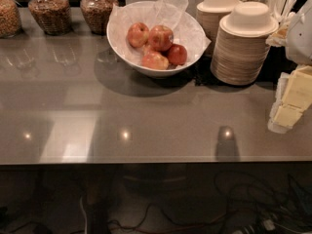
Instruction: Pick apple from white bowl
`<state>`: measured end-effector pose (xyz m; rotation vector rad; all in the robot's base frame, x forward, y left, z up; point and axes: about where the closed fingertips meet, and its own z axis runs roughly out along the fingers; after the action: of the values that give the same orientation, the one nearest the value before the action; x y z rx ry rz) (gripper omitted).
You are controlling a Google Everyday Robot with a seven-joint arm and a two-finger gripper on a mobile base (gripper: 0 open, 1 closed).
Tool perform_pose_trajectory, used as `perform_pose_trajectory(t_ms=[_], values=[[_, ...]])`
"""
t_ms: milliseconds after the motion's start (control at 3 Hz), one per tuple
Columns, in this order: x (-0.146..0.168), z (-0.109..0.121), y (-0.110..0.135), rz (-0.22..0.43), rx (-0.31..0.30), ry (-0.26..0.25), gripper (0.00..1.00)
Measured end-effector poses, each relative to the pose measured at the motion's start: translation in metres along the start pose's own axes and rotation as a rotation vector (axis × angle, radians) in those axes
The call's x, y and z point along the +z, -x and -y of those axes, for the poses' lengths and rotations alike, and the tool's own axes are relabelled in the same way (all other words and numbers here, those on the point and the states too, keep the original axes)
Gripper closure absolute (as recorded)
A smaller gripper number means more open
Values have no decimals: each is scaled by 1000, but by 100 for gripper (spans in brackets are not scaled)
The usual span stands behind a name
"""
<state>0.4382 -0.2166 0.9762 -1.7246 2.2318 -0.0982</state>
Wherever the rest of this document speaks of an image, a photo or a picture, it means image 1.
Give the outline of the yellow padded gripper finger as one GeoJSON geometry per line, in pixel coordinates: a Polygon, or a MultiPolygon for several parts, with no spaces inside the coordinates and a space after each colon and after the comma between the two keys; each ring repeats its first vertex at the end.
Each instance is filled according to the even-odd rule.
{"type": "Polygon", "coordinates": [[[291,74],[274,121],[293,127],[312,104],[312,66],[299,65],[291,74]]]}

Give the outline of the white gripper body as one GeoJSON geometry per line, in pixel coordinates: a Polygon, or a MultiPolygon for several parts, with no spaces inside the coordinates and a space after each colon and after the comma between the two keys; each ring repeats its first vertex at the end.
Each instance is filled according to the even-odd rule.
{"type": "Polygon", "coordinates": [[[289,78],[290,78],[290,74],[285,73],[285,72],[281,73],[281,76],[278,79],[278,83],[277,83],[277,88],[276,88],[276,93],[275,93],[275,102],[273,103],[270,114],[269,114],[269,120],[267,123],[268,130],[276,134],[285,134],[286,132],[292,129],[292,127],[284,127],[274,121],[274,117],[282,102],[282,96],[288,85],[289,78]]]}

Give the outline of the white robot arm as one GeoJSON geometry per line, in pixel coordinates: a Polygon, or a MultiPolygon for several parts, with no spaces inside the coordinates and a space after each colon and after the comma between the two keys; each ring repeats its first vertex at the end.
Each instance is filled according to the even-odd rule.
{"type": "Polygon", "coordinates": [[[312,0],[292,17],[286,34],[286,57],[297,64],[281,73],[277,83],[268,129],[284,134],[291,130],[312,105],[312,0]]]}

